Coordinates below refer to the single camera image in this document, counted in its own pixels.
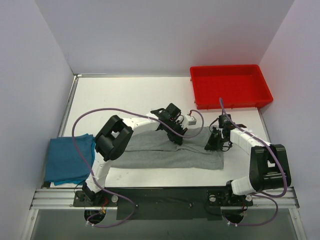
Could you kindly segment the grey t shirt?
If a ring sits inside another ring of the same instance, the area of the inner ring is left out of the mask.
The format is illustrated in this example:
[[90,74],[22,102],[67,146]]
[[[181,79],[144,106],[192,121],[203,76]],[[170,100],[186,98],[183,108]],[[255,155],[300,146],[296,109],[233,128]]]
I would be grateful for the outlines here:
[[205,150],[211,132],[208,127],[189,129],[182,145],[168,139],[163,130],[134,135],[125,152],[112,162],[118,169],[205,169],[222,170],[224,154]]

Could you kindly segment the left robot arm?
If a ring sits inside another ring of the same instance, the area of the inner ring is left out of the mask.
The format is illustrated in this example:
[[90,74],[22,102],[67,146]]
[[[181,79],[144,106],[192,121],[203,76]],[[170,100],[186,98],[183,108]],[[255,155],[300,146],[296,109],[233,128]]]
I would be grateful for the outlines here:
[[146,115],[130,113],[126,110],[122,112],[132,117],[111,116],[94,138],[95,151],[102,156],[102,159],[93,163],[89,177],[82,187],[85,200],[91,206],[98,206],[102,202],[101,191],[105,188],[106,178],[111,168],[110,161],[118,159],[125,152],[132,136],[162,130],[166,132],[171,142],[181,145],[187,131],[187,127],[178,121],[181,110],[173,103],[170,103],[167,108],[152,110]]

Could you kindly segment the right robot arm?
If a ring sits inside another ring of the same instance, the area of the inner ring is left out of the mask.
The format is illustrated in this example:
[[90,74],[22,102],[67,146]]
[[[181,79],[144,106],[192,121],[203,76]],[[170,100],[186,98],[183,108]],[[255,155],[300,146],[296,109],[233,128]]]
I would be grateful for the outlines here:
[[231,180],[230,188],[223,192],[223,199],[229,205],[236,204],[242,195],[253,193],[271,195],[265,190],[283,189],[282,197],[292,184],[286,148],[272,144],[254,135],[243,124],[236,125],[230,114],[222,114],[209,125],[211,132],[205,150],[228,151],[237,145],[249,156],[248,175]]

